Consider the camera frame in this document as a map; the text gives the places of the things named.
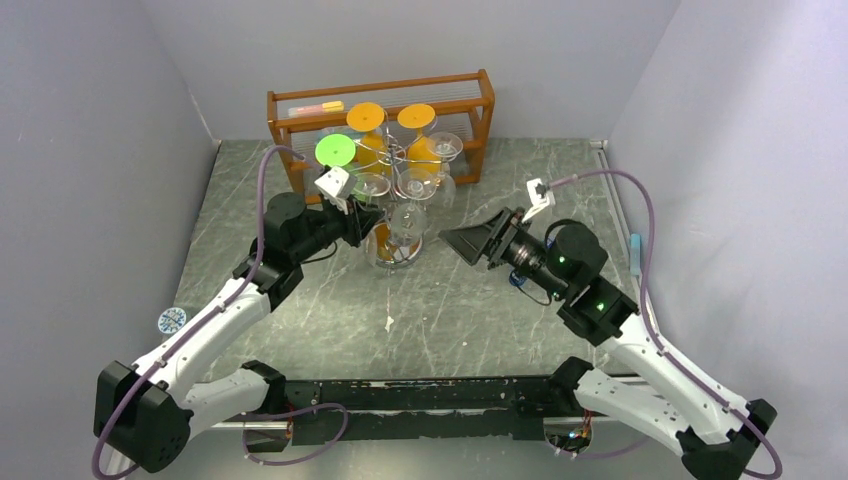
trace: black bracket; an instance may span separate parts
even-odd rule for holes
[[[747,408],[748,420],[765,435],[777,418],[777,410],[762,399],[749,402]],[[760,441],[744,425],[738,432],[728,432],[727,438],[725,443],[707,445],[695,435],[692,427],[678,432],[677,440],[683,447],[683,466],[698,480],[738,479],[760,446]]]
[[[557,311],[565,326],[594,346],[620,337],[619,327],[639,311],[636,303],[603,277],[596,277],[582,296]]]
[[[265,365],[259,360],[244,363],[241,368],[256,373],[268,384],[268,393],[258,409],[251,413],[285,413],[289,411],[289,400],[286,396],[286,376]]]
[[[591,363],[577,357],[568,357],[562,365],[557,367],[553,375],[548,378],[551,386],[551,397],[560,410],[581,411],[583,407],[577,402],[574,391],[580,386],[580,378],[595,367]]]
[[[97,377],[94,435],[100,436],[139,375],[118,362],[110,363]],[[171,395],[146,382],[136,392],[106,439],[107,443],[150,473],[167,467],[177,458],[191,429],[191,410],[183,410]]]

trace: wooden rack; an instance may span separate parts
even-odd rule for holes
[[[335,98],[345,94],[360,94],[362,92],[378,92],[380,90],[392,90],[407,87],[421,87],[427,85],[438,85],[457,82],[476,81],[479,85],[479,96],[473,98],[462,98],[444,101],[427,101],[437,116],[466,114],[471,125],[472,138],[463,141],[463,152],[468,162],[470,173],[455,178],[458,185],[477,183],[483,173],[483,158],[486,155],[486,143],[489,140],[489,127],[492,123],[492,112],[495,108],[495,92],[489,82],[486,70],[478,70],[476,73],[463,75],[447,75],[442,77],[417,78],[412,80],[401,80],[395,82],[368,83],[363,85],[351,85],[347,87],[321,88],[315,90],[303,90],[299,92],[274,93],[268,92],[268,128],[271,137],[277,145],[292,147],[292,134],[303,132],[315,132],[327,127],[339,127],[345,125],[346,112],[325,113],[320,115],[280,118],[277,113],[278,102],[300,100],[315,97]],[[405,105],[395,105],[386,108],[389,120],[396,120],[398,113],[407,105],[419,103],[413,96]],[[292,156],[280,152],[280,158],[286,174],[291,182],[292,189],[298,193],[305,193],[303,173],[309,169],[307,163],[294,161]],[[319,203],[318,195],[306,197],[308,204]]]

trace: cable clip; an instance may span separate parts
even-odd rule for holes
[[[524,223],[530,221],[531,218],[545,208],[556,205],[553,192],[545,186],[541,178],[534,178],[527,182],[527,194],[530,196],[532,206],[524,214],[524,217],[521,218],[521,221]]]

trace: blue object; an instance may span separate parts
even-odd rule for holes
[[[177,333],[186,324],[188,315],[185,310],[179,307],[171,307],[159,315],[159,331],[165,335],[173,335]]]
[[[642,237],[638,233],[630,234],[630,275],[642,275]]]
[[[551,245],[553,245],[553,243],[554,243],[554,239],[549,238],[548,241],[545,242],[545,246],[547,248],[551,248]],[[527,277],[522,277],[521,275],[518,274],[517,271],[513,270],[513,271],[509,272],[509,284],[512,285],[513,287],[520,287],[520,286],[524,285],[524,282],[526,282],[526,281],[527,281]]]

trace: orange disk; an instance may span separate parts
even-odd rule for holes
[[[386,113],[373,102],[357,103],[347,112],[347,125],[357,132],[370,132],[383,123]]]
[[[426,103],[410,105],[398,114],[398,123],[403,128],[419,129],[433,123],[436,111]]]

